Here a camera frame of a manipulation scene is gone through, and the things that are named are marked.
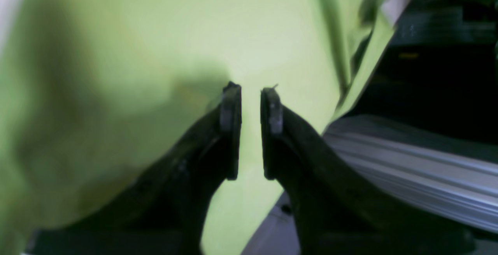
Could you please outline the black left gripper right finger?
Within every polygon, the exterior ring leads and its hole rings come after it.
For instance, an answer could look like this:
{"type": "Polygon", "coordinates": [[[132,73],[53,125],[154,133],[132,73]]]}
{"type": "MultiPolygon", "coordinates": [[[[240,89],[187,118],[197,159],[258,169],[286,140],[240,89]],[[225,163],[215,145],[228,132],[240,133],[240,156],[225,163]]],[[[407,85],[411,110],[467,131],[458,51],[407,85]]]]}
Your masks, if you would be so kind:
{"type": "Polygon", "coordinates": [[[345,163],[274,88],[260,94],[264,175],[290,198],[303,255],[467,255],[463,225],[381,191],[345,163]]]}

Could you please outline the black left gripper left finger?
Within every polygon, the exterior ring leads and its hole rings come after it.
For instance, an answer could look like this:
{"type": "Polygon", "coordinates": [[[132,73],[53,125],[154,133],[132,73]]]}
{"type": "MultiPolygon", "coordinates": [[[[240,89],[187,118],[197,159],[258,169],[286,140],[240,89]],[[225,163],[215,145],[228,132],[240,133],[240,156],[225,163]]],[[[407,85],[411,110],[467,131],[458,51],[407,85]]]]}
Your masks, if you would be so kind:
{"type": "Polygon", "coordinates": [[[241,86],[105,207],[58,230],[34,233],[27,255],[200,255],[210,200],[238,177],[241,86]]]}

